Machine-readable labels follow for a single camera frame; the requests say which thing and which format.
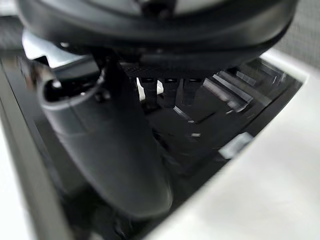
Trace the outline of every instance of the black pedal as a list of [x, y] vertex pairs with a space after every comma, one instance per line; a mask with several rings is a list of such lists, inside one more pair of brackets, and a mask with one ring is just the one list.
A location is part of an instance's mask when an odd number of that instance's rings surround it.
[[183, 79], [182, 104], [190, 106], [195, 101], [197, 90], [204, 84], [205, 79]]
[[179, 79], [166, 78], [160, 80], [163, 85], [163, 106], [165, 108], [174, 108], [176, 105], [177, 90], [179, 87]]

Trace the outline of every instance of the white surface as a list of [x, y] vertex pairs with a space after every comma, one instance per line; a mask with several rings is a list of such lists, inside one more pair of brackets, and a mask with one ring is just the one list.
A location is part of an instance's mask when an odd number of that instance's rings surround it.
[[6, 240], [34, 240], [31, 218], [0, 121], [0, 234]]
[[0, 0], [0, 16], [17, 15], [17, 8], [14, 0]]
[[262, 58], [304, 85], [147, 240], [320, 239], [320, 72], [274, 50]]

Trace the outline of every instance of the black plastic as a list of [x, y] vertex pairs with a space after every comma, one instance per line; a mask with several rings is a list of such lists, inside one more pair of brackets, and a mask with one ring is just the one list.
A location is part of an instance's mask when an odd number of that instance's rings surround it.
[[18, 0], [31, 32], [53, 42], [185, 51], [227, 50], [264, 43], [293, 18], [298, 0], [226, 0], [171, 20], [132, 17], [79, 0]]
[[71, 158], [108, 203], [137, 219], [164, 214], [173, 197], [139, 97], [115, 63], [105, 78], [80, 95], [55, 101], [48, 100], [49, 81], [38, 88], [42, 109]]

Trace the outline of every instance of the silver part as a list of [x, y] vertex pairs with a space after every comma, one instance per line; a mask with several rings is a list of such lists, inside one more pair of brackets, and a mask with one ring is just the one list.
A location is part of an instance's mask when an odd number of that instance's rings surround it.
[[177, 0], [174, 13], [176, 15], [192, 14], [229, 1], [233, 0]]
[[[27, 30], [23, 32], [22, 44], [28, 59], [35, 60], [45, 56], [49, 67], [59, 80], [81, 78], [99, 72], [91, 55], [69, 53]], [[65, 48], [69, 47], [69, 43], [66, 42], [61, 42], [60, 45]]]
[[50, 68], [53, 70], [77, 62], [86, 57], [85, 55], [76, 55], [63, 51], [53, 43], [37, 37], [27, 30], [23, 31], [22, 45], [28, 59], [35, 60], [45, 56]]
[[[153, 0], [139, 0], [140, 2], [152, 2]], [[231, 0], [176, 0], [174, 15], [192, 14], [197, 11], [212, 8]], [[122, 14], [141, 16], [142, 12], [136, 0], [90, 0], [90, 2], [104, 6], [110, 10], [117, 11]]]

